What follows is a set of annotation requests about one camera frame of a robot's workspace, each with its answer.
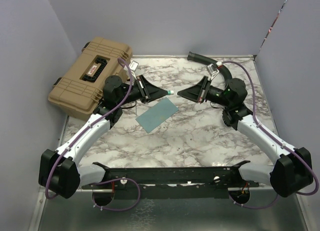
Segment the teal paper envelope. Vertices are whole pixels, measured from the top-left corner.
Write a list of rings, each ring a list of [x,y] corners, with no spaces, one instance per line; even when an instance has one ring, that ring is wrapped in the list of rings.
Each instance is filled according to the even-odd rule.
[[[135,120],[149,134],[178,111],[168,98],[164,98],[150,107]]]

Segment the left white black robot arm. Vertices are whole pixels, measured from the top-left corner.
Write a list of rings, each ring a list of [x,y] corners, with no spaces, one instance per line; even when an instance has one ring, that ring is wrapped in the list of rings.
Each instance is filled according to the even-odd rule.
[[[149,103],[168,95],[168,91],[151,84],[143,75],[123,83],[117,75],[109,76],[103,87],[103,97],[82,128],[65,144],[52,151],[47,149],[40,158],[38,182],[50,192],[65,199],[79,187],[95,184],[106,188],[111,177],[100,164],[79,167],[79,163],[92,145],[108,132],[123,114],[122,105],[134,101]]]

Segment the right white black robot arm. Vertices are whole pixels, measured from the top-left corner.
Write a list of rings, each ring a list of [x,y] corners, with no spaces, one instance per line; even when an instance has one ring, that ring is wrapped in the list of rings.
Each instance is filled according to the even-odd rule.
[[[313,183],[310,152],[283,141],[254,117],[244,104],[248,92],[243,80],[229,79],[225,88],[220,89],[212,86],[209,78],[204,76],[196,85],[177,94],[195,103],[209,101],[223,106],[224,124],[245,135],[271,160],[272,165],[242,164],[229,175],[234,186],[240,187],[247,181],[262,183],[286,198]]]

